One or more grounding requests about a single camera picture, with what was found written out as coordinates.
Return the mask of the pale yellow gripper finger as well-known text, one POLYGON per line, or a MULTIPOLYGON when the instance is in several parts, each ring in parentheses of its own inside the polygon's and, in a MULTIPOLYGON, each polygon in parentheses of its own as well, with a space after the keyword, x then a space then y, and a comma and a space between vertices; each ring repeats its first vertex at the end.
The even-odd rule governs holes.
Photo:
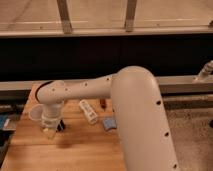
POLYGON ((48 139, 53 139, 56 134, 56 129, 55 128, 44 128, 43 133, 48 139))

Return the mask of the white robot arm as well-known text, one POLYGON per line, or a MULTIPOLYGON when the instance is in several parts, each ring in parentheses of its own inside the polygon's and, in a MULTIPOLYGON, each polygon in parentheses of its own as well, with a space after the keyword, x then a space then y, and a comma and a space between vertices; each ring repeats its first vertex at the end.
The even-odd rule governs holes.
POLYGON ((52 81, 35 93, 46 116, 68 99, 109 98, 126 171, 180 171, 159 84, 146 68, 128 66, 115 74, 66 85, 52 81))

